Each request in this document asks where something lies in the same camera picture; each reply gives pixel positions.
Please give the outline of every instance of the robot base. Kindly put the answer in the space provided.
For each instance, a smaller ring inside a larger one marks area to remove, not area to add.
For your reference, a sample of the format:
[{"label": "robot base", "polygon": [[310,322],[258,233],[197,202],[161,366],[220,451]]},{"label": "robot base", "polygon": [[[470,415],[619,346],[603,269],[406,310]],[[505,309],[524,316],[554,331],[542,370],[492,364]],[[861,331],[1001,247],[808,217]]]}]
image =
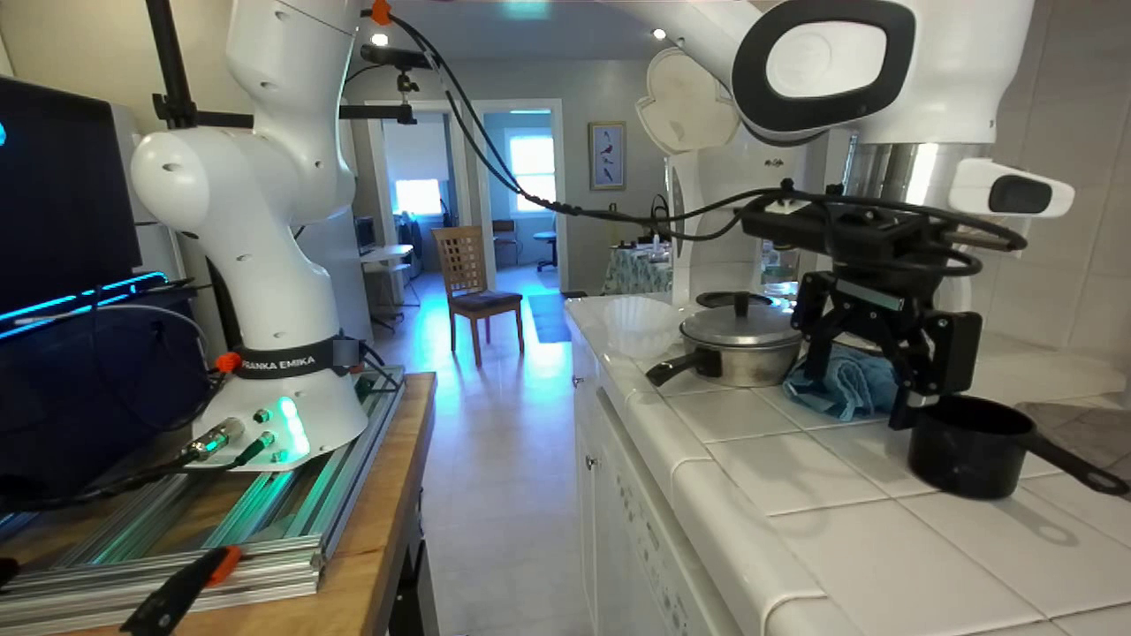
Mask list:
[{"label": "robot base", "polygon": [[350,447],[368,419],[356,376],[231,378],[190,436],[200,439],[220,425],[236,436],[224,451],[187,464],[187,471],[226,471],[256,441],[264,449],[234,468],[236,474],[297,471],[313,455]]}]

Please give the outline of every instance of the blue object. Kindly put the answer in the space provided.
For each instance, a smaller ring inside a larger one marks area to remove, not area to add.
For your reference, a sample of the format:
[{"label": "blue object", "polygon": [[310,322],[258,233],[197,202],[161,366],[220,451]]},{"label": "blue object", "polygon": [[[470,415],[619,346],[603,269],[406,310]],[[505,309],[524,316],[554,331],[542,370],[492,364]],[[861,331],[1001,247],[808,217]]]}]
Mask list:
[{"label": "blue object", "polygon": [[839,419],[866,419],[890,415],[899,385],[886,357],[834,346],[822,382],[805,378],[804,366],[789,370],[786,389],[796,404]]}]

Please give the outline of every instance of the ceiling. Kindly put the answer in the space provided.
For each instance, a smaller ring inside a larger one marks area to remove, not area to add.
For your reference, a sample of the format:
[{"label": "ceiling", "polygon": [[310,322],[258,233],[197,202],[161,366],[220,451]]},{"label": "ceiling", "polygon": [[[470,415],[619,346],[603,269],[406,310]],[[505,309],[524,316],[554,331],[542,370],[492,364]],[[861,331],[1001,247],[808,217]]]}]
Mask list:
[{"label": "ceiling", "polygon": [[655,26],[614,0],[391,0],[449,60],[646,60]]}]

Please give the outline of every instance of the wooden floor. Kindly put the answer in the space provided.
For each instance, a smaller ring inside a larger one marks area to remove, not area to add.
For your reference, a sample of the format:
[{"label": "wooden floor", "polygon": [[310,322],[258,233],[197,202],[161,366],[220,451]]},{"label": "wooden floor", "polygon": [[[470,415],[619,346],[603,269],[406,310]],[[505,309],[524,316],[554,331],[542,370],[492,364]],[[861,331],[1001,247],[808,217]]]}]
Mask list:
[{"label": "wooden floor", "polygon": [[[497,285],[547,293],[554,273],[509,269]],[[586,636],[568,342],[538,342],[525,310],[521,357],[502,316],[475,366],[462,319],[449,353],[435,276],[412,279],[406,305],[417,309],[378,330],[378,351],[410,370],[438,370],[423,530],[443,631]]]}]

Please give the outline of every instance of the white cabinet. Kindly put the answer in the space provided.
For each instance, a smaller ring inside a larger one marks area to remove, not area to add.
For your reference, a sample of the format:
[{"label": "white cabinet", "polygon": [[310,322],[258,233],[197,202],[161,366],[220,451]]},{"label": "white cabinet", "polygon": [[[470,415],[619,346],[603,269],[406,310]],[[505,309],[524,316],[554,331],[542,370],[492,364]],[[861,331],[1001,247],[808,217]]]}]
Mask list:
[{"label": "white cabinet", "polygon": [[576,401],[595,636],[738,631],[603,389],[581,376]]}]

